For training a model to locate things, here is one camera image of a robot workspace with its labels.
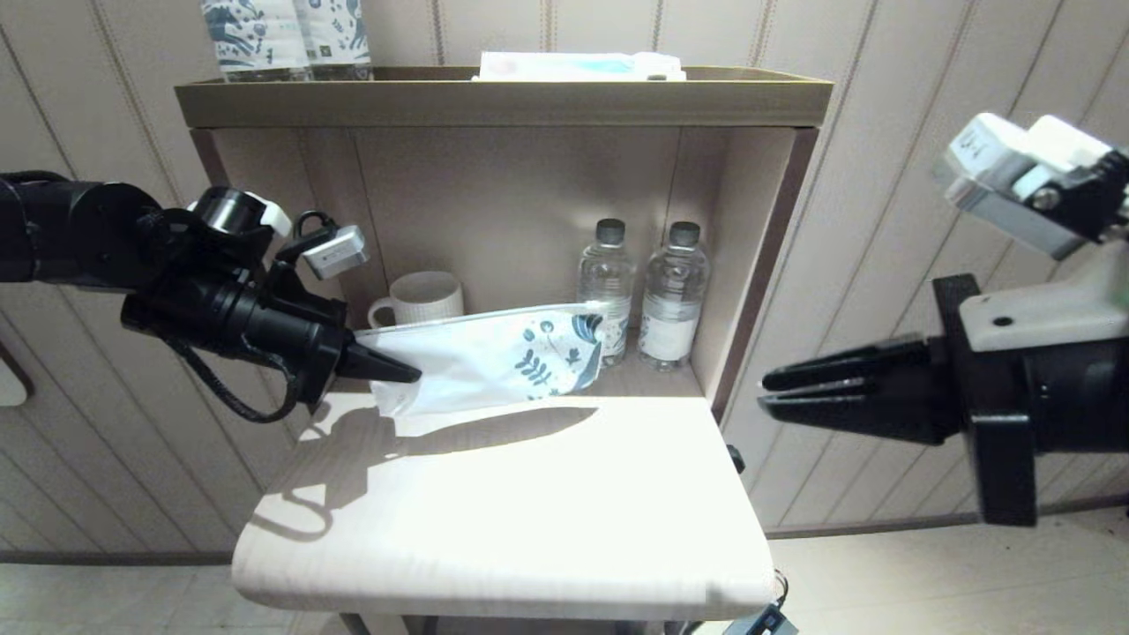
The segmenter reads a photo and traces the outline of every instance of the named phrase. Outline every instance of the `white plastic bag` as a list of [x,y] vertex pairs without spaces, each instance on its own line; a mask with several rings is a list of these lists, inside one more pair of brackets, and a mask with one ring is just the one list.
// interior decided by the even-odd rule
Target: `white plastic bag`
[[385,417],[454,412],[587,388],[599,374],[601,318],[581,303],[374,329],[357,341],[423,372],[370,382]]

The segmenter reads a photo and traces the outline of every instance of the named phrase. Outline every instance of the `mug handle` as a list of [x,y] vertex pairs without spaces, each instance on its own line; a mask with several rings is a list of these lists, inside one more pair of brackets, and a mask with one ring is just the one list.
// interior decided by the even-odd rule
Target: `mug handle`
[[382,324],[376,321],[376,312],[382,308],[392,308],[392,298],[383,297],[368,307],[368,325],[374,329],[379,329],[380,327],[388,327],[390,324]]

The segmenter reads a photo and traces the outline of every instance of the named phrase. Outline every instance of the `bottle cap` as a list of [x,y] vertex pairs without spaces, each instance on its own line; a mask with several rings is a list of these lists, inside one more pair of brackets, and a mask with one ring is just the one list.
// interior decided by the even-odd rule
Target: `bottle cap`
[[680,220],[671,225],[671,244],[676,247],[692,247],[698,244],[702,228],[697,223]]
[[605,245],[619,245],[623,243],[623,235],[627,226],[619,218],[605,218],[596,223],[596,240]]

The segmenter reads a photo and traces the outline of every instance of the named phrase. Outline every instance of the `water bottle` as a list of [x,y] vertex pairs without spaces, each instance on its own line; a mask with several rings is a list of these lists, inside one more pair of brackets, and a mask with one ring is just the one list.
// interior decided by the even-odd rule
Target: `water bottle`
[[368,79],[373,59],[360,0],[294,0],[314,79]]
[[701,227],[671,226],[664,249],[647,263],[639,357],[656,371],[673,371],[690,359],[709,281],[709,260],[698,246]]
[[627,227],[622,220],[605,218],[596,224],[596,242],[580,255],[580,284],[577,299],[598,301],[604,321],[601,363],[604,367],[623,360],[628,342],[628,318],[636,267],[623,249]]
[[227,81],[307,81],[309,58],[290,0],[201,0]]

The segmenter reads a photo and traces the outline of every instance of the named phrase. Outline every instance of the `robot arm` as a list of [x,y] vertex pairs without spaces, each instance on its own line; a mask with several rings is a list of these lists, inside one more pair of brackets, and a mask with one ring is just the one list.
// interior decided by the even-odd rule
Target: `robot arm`
[[782,421],[939,445],[963,433],[986,522],[1033,525],[1034,455],[1129,452],[1129,155],[1044,116],[977,116],[934,169],[945,198],[1074,277],[981,295],[933,281],[945,336],[878,342],[777,368],[761,407]]
[[[303,234],[308,216],[322,227]],[[193,210],[161,209],[124,183],[73,182],[49,172],[0,175],[0,281],[40,280],[128,294],[122,324],[158,337],[220,400],[256,423],[315,403],[330,379],[414,382],[420,372],[356,342],[345,304],[307,292],[295,271],[306,258],[318,277],[364,262],[355,227],[307,212],[291,242],[263,256],[289,230],[277,206],[211,188]],[[269,366],[287,377],[275,412],[257,412],[230,393],[194,348]]]

